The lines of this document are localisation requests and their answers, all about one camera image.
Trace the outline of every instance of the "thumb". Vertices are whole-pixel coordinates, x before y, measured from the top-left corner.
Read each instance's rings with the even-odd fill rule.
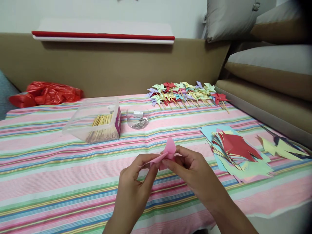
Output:
[[[164,159],[162,161],[162,163],[164,165],[166,165],[171,171],[173,171],[174,173],[176,173],[178,176],[180,176],[184,181],[185,181],[185,175],[189,172],[188,169],[180,166],[179,164],[177,164],[174,161],[168,160],[168,159]]]

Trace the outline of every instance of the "white wall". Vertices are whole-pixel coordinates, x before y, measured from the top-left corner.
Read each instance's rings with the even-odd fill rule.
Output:
[[[168,23],[176,38],[200,38],[207,0],[0,0],[0,32],[30,33],[40,19]]]

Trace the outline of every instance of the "right hand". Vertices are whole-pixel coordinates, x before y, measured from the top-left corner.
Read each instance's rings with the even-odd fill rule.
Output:
[[[182,156],[175,156],[175,162],[162,163],[186,182],[208,210],[218,209],[229,195],[203,155],[182,146],[176,147],[176,153]]]

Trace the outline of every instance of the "left hand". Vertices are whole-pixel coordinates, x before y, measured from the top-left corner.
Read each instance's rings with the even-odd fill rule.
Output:
[[[159,164],[151,166],[144,182],[137,181],[141,166],[159,154],[140,154],[120,172],[115,208],[103,233],[130,233],[143,214],[158,172]]]

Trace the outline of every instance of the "clear plastic box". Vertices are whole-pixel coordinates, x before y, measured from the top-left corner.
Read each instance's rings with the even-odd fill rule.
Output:
[[[88,143],[118,140],[121,111],[118,97],[97,97],[83,101],[65,125],[63,134],[72,134]]]

